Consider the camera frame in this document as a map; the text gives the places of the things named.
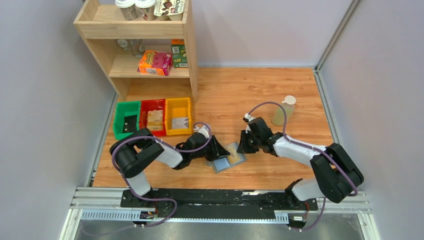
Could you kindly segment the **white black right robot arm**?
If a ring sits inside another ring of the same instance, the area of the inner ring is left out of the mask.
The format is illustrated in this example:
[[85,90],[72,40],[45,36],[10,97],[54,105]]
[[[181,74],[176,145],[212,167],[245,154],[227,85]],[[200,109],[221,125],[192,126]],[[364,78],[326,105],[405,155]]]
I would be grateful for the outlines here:
[[299,209],[309,199],[327,198],[340,203],[348,196],[357,195],[364,176],[340,144],[308,144],[282,132],[273,133],[261,117],[244,117],[243,120],[247,127],[241,131],[238,153],[255,154],[262,150],[312,169],[314,178],[300,178],[285,189],[289,208]]

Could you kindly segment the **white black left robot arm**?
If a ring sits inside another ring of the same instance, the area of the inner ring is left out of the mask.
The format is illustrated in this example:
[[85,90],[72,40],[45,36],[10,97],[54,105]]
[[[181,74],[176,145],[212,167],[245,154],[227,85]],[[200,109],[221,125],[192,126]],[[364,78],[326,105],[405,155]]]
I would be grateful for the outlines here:
[[133,200],[143,208],[153,201],[151,185],[145,174],[145,169],[151,163],[157,161],[174,170],[181,170],[195,159],[204,158],[213,162],[231,155],[205,126],[176,146],[157,138],[148,128],[143,128],[114,143],[109,153],[113,166],[133,193]]

